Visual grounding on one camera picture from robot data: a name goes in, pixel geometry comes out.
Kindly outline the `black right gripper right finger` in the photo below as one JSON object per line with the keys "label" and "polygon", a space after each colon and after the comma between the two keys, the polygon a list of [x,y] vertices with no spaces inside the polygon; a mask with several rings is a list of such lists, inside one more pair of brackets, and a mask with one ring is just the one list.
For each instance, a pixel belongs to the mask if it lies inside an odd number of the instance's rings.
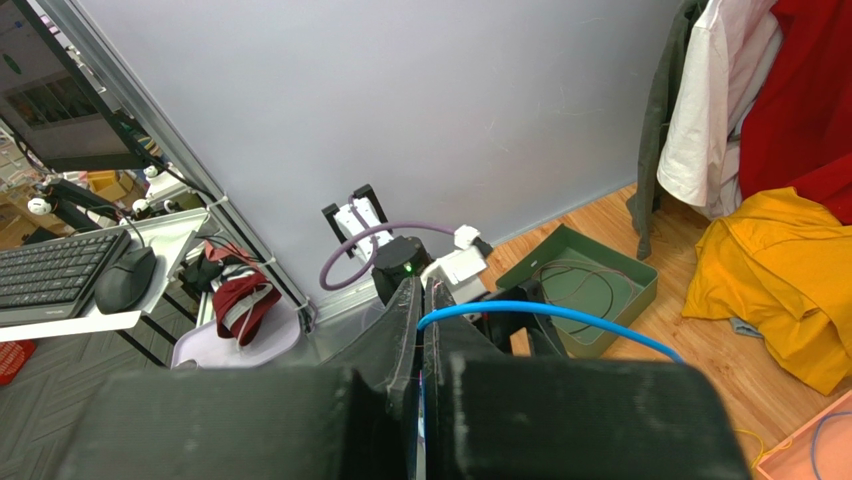
{"label": "black right gripper right finger", "polygon": [[747,479],[707,377],[679,362],[503,352],[455,316],[422,335],[429,479]]}

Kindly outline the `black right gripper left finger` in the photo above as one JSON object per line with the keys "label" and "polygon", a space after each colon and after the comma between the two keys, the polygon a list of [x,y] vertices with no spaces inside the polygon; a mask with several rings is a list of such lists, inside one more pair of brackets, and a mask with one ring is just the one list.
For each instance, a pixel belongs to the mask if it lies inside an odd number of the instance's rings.
{"label": "black right gripper left finger", "polygon": [[135,372],[106,381],[60,479],[412,479],[422,284],[316,365]]}

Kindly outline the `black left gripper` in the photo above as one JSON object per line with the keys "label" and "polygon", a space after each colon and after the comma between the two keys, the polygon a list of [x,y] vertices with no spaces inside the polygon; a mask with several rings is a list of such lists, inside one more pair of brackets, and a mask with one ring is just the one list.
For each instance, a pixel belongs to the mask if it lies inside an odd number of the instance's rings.
{"label": "black left gripper", "polygon": [[[480,299],[544,304],[544,291],[538,280],[501,288]],[[567,356],[567,351],[550,316],[528,312],[475,314],[473,325],[499,350],[515,356]]]}

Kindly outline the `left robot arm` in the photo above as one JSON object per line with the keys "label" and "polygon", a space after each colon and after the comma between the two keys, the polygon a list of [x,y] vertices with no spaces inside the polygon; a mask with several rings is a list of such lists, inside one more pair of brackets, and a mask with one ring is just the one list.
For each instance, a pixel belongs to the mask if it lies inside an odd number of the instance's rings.
{"label": "left robot arm", "polygon": [[[483,300],[489,293],[480,274],[487,268],[493,247],[470,225],[452,228],[419,221],[391,222],[369,184],[354,190],[346,205],[326,206],[322,215],[340,242],[320,269],[319,284],[325,291],[342,290],[368,274],[383,303],[390,301],[406,279],[423,284],[436,280],[459,304]],[[398,235],[399,229],[448,235],[453,239],[453,249],[435,258],[420,238]],[[331,268],[342,256],[359,258],[362,266],[348,279],[332,282]]]}

